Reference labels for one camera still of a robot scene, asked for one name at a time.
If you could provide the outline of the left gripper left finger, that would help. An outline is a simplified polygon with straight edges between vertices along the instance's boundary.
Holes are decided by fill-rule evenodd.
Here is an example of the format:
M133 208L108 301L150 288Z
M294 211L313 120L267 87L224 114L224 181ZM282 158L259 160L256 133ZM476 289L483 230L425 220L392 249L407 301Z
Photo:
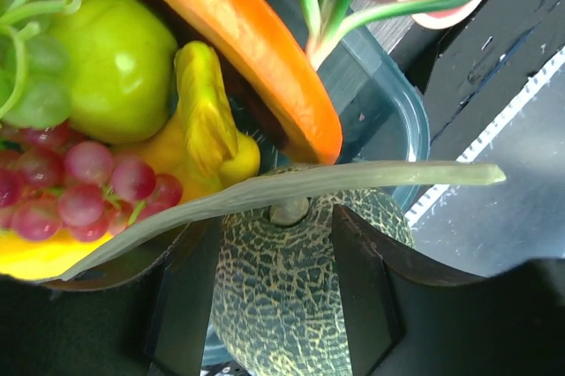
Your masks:
M3 277L2 374L199 374L218 246L208 219L74 281Z

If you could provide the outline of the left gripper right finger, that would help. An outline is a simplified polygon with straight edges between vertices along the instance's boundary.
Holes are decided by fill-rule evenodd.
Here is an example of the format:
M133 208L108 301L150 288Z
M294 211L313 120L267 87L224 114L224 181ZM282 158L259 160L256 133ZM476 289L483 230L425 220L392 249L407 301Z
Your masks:
M331 241L356 375L561 375L564 262L491 277L450 267L333 210Z

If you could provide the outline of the green netted melon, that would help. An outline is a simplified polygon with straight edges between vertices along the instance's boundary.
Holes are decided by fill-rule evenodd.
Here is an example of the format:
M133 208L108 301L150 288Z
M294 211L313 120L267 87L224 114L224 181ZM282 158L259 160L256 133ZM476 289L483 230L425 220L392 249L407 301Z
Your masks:
M114 259L179 225L221 220L211 319L228 352L257 375L349 375L343 306L330 240L345 206L385 235L414 245L389 186L503 182L488 162L294 163L137 222L71 266Z

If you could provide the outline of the yellow banana upper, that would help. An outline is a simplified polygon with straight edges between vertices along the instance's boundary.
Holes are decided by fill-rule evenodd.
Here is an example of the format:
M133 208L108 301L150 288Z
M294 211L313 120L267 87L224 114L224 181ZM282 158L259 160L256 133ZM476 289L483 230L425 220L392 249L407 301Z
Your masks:
M51 238L32 242L13 230L1 230L1 274L23 281L58 277L113 236L107 232L93 242L81 242L67 229Z

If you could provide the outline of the purple grape bunch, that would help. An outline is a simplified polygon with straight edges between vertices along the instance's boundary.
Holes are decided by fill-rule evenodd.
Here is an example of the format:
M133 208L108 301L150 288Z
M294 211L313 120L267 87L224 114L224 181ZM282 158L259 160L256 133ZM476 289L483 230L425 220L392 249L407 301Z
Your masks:
M91 243L177 205L183 193L175 176L82 139L66 124L1 130L4 236L43 242L64 233Z

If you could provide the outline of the teal plastic fruit bin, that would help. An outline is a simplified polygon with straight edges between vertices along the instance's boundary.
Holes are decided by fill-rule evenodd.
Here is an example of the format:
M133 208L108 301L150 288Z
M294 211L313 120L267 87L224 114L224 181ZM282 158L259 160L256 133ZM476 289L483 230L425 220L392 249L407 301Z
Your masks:
M430 151L419 94L365 28L349 34L319 71L340 117L340 162L420 161ZM236 362L254 375L348 375L350 354L330 240L341 203L398 241L414 186L313 198L283 229L267 208L225 217L202 364Z

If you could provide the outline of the green grape bunch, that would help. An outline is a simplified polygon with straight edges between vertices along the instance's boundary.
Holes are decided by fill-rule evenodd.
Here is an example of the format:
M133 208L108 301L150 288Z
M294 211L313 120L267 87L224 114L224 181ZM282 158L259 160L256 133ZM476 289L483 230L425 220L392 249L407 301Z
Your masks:
M81 0L1 0L2 125L43 130L70 116L64 76L71 59L48 29L80 6Z

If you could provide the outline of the yellow green bell pepper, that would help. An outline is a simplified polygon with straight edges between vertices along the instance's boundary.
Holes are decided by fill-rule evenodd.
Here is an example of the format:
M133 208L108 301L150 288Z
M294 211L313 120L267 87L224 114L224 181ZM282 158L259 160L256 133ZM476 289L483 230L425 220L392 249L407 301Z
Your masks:
M260 150L235 125L215 50L179 46L139 0L80 0L48 32L66 50L71 126L175 176L184 200L255 177Z

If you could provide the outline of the orange carrot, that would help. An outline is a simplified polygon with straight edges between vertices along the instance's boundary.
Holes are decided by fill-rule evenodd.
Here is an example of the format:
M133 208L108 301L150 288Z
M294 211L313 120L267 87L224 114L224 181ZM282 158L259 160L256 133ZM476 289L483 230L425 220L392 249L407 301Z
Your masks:
M265 0L163 0L252 85L287 136L294 162L331 165L342 148L339 117L318 73Z

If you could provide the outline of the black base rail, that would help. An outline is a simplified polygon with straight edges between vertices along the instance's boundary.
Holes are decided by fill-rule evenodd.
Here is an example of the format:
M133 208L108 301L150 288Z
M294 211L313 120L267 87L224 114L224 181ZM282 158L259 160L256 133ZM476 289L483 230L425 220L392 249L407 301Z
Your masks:
M482 0L450 28L411 24L390 55L422 94L436 141L496 74L522 80L563 44L564 0Z

